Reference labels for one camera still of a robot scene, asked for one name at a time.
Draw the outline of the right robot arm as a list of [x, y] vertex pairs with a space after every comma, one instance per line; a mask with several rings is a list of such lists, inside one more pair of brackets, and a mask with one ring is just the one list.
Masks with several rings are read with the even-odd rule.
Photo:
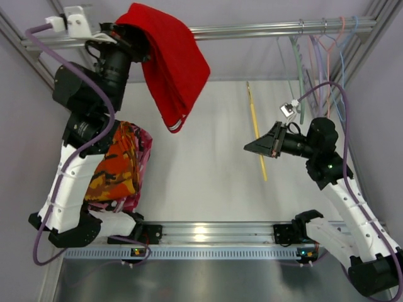
[[398, 288], [402, 294], [402, 248], [385, 231], [360, 193], [346, 157], [336, 152], [338, 133], [327, 118], [312, 120], [306, 135], [290, 133], [277, 121], [244, 150], [270, 158], [290, 154], [306, 159], [309, 177], [328, 198], [350, 234], [344, 235], [317, 210], [292, 220], [295, 236], [322, 245], [341, 264], [353, 287], [364, 297]]

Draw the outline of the red trousers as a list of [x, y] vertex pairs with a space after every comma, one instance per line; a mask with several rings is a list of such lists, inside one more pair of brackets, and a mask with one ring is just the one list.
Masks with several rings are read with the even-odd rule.
[[174, 16], [140, 3], [132, 3], [116, 23], [145, 33], [150, 43], [150, 59], [142, 64], [145, 82], [167, 130], [179, 132], [210, 76], [194, 34]]

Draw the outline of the yellow hanger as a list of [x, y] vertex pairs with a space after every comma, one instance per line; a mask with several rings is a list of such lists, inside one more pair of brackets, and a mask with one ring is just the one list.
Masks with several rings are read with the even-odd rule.
[[[246, 89], [247, 89], [247, 95], [248, 95], [248, 100], [249, 100], [249, 109], [251, 112], [251, 118], [252, 118], [252, 123], [253, 123], [254, 136], [255, 136], [255, 139], [258, 139], [259, 138], [258, 120], [257, 120], [257, 116], [256, 116], [254, 99], [253, 99], [253, 94], [251, 92], [251, 87], [250, 87], [249, 81], [246, 82]], [[268, 180], [268, 176], [267, 176], [266, 166], [264, 163], [264, 158], [262, 155], [259, 155], [259, 161], [260, 161], [260, 165], [261, 165], [261, 172], [263, 175], [263, 180], [266, 182]]]

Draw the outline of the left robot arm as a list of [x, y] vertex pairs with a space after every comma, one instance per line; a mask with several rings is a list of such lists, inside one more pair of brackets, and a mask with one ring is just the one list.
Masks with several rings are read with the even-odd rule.
[[60, 64], [52, 97], [70, 116], [48, 198], [28, 220], [60, 249], [85, 247], [99, 238], [112, 244], [146, 240], [144, 217], [134, 202], [150, 138], [115, 115], [130, 66], [149, 59], [149, 41], [142, 30], [114, 23], [103, 23], [100, 36], [84, 43], [99, 52], [94, 70], [39, 43]]

